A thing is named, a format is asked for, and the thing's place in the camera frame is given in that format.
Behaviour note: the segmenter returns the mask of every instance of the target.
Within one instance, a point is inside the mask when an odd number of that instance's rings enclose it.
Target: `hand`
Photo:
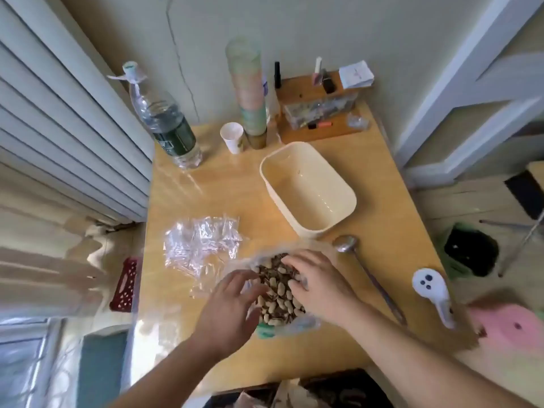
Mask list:
[[[348,281],[321,252],[300,250],[282,259],[308,281],[308,288],[295,280],[289,281],[293,296],[304,308],[327,322],[342,325],[342,315],[352,303],[360,303]]]
[[[268,287],[254,284],[241,293],[245,281],[257,279],[250,270],[235,270],[215,287],[200,313],[192,338],[210,357],[219,362],[240,349],[251,337],[259,323],[261,308],[248,316],[249,307]]]

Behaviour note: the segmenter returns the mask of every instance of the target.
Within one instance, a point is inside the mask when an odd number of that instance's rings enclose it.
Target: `metal spoon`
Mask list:
[[[366,267],[364,267],[362,260],[359,258],[359,255],[357,254],[355,248],[357,246],[357,243],[359,242],[359,239],[357,236],[353,235],[342,235],[337,237],[333,242],[332,245],[335,247],[335,249],[338,252],[352,252],[355,257],[357,258],[357,261],[359,262],[359,265],[363,268],[364,272],[367,274],[368,278],[371,280],[372,285],[377,289],[377,291],[381,294],[381,296],[384,298],[387,306],[391,309],[391,312],[397,318],[398,322],[403,325],[407,326],[408,322],[406,321],[406,317],[404,316],[403,311],[400,310],[398,305],[395,303],[395,301],[389,296],[389,294],[385,291],[384,287],[380,285],[380,282],[377,281],[377,279],[372,275]]]

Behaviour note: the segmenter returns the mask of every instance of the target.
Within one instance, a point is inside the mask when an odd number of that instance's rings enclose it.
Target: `green bottle label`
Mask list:
[[[183,156],[193,150],[196,144],[196,138],[187,123],[187,119],[183,121],[174,130],[167,133],[153,133],[155,139],[170,156]]]

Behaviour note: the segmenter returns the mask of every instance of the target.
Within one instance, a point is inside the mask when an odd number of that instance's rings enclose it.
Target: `cream plastic container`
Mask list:
[[[295,232],[315,239],[350,216],[355,192],[309,143],[293,142],[260,167],[270,197]]]

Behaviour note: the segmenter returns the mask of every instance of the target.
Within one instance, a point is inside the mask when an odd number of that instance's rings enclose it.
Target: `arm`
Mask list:
[[[381,313],[361,302],[321,253],[299,251],[284,263],[308,281],[289,281],[310,312],[345,329],[368,353],[410,406],[418,408],[533,407],[532,404],[439,354]]]
[[[268,287],[260,283],[241,294],[251,271],[234,271],[218,283],[204,306],[194,333],[149,373],[117,398],[110,408],[180,408],[219,361],[240,349],[259,323],[261,308],[249,307]]]

